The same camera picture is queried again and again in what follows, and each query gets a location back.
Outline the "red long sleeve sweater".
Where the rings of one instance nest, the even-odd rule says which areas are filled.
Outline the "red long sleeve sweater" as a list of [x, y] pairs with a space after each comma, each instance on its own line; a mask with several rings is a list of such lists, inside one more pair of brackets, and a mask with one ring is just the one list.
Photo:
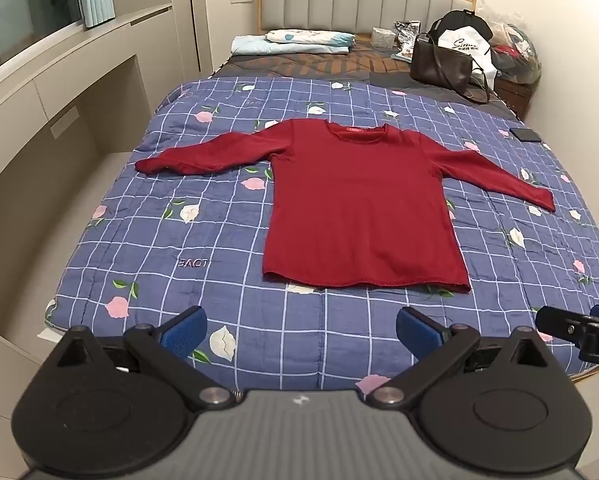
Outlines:
[[262, 272], [313, 287], [441, 286], [468, 292], [469, 274], [446, 204], [446, 178], [554, 211], [553, 196], [473, 150], [423, 133], [324, 119], [284, 120], [167, 148], [136, 171], [219, 174], [267, 160], [273, 208]]

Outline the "clear plastic bag of clothes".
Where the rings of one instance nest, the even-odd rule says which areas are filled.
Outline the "clear plastic bag of clothes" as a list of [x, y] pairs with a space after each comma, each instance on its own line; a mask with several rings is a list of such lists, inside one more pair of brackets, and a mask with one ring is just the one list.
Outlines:
[[541, 63], [525, 32], [503, 22], [492, 22], [490, 29], [491, 59], [499, 76], [515, 84], [535, 84], [541, 75]]

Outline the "blue checkered floral quilt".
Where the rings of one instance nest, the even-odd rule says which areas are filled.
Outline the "blue checkered floral quilt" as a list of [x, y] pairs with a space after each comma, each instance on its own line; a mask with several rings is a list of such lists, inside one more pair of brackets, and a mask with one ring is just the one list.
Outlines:
[[182, 84], [95, 209], [45, 321], [117, 336], [191, 307], [233, 389], [369, 387], [411, 365], [397, 313], [504, 337], [599, 304], [599, 229], [519, 124], [292, 78]]

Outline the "black smartphone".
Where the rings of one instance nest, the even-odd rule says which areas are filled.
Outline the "black smartphone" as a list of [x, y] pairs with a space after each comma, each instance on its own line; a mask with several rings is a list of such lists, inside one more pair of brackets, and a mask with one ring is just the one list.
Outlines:
[[537, 132], [528, 128], [510, 128], [509, 131], [520, 142], [540, 143], [542, 141]]

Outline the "wooden nightstand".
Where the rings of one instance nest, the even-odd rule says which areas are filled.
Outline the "wooden nightstand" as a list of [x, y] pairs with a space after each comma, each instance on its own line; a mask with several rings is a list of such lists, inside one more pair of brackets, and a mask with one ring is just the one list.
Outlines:
[[518, 84], [500, 76], [495, 79], [497, 96], [520, 120], [527, 116], [536, 87], [537, 84]]

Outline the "dark brown leather handbag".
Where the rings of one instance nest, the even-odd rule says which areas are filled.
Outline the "dark brown leather handbag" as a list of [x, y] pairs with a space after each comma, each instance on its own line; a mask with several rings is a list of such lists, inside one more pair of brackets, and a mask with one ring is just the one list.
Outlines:
[[484, 93], [484, 99], [480, 100], [469, 89], [472, 73], [473, 58], [470, 55], [437, 46], [429, 34], [420, 34], [415, 39], [410, 64], [410, 75], [414, 80], [453, 90], [474, 104], [486, 104], [490, 101], [487, 81], [476, 86]]

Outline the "brown patterned bed sheet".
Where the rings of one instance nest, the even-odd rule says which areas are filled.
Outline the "brown patterned bed sheet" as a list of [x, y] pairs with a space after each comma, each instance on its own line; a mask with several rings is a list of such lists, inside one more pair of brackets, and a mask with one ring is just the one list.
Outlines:
[[281, 53], [232, 55], [218, 70], [218, 77], [263, 76], [319, 79], [331, 82], [363, 82], [389, 90], [413, 93], [438, 101], [471, 105], [449, 89], [422, 84], [410, 75], [410, 65], [392, 58], [387, 49], [373, 47], [366, 39], [356, 41], [347, 54]]

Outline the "silver patterned snack bag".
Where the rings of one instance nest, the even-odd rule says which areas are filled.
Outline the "silver patterned snack bag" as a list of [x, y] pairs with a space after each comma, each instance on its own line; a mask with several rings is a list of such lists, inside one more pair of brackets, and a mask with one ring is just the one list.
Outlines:
[[397, 21], [394, 24], [398, 51], [392, 55], [397, 61], [410, 63], [412, 61], [415, 41], [421, 32], [420, 21]]

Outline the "black and white cap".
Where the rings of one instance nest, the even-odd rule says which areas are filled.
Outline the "black and white cap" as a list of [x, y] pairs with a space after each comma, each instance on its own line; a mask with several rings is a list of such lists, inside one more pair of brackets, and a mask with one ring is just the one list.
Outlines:
[[432, 24], [429, 35], [439, 47], [470, 55], [474, 72], [481, 66], [489, 84], [493, 84], [497, 74], [491, 58], [493, 31], [485, 20], [470, 10], [453, 10]]

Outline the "folded light blue blanket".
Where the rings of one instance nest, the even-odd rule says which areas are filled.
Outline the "folded light blue blanket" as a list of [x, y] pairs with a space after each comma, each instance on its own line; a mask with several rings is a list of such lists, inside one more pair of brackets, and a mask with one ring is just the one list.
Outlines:
[[347, 54], [350, 47], [332, 47], [324, 44], [277, 44], [265, 36], [236, 36], [231, 44], [231, 54], [237, 56], [277, 54]]

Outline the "white patterned pillow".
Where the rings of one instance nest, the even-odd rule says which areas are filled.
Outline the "white patterned pillow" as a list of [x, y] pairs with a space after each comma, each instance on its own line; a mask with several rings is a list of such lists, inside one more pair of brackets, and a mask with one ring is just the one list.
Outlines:
[[351, 47], [356, 37], [350, 32], [308, 29], [273, 29], [267, 32], [266, 39], [275, 44], [320, 44], [329, 47]]

